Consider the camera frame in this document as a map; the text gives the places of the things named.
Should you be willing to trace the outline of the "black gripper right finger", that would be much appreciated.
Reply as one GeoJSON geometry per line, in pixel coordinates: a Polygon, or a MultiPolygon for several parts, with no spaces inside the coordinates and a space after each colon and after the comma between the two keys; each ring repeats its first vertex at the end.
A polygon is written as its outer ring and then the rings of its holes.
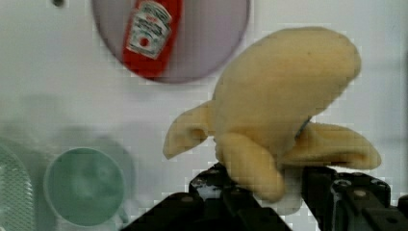
{"type": "Polygon", "coordinates": [[[302,198],[320,231],[408,231],[407,197],[391,204],[391,187],[361,172],[306,167],[302,198]]]}

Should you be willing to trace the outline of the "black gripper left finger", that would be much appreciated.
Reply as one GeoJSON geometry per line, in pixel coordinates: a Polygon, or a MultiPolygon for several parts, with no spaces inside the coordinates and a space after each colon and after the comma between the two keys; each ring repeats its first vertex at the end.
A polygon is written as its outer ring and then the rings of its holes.
{"type": "Polygon", "coordinates": [[[120,231],[291,231],[274,210],[237,185],[225,167],[200,172],[120,231]]]}

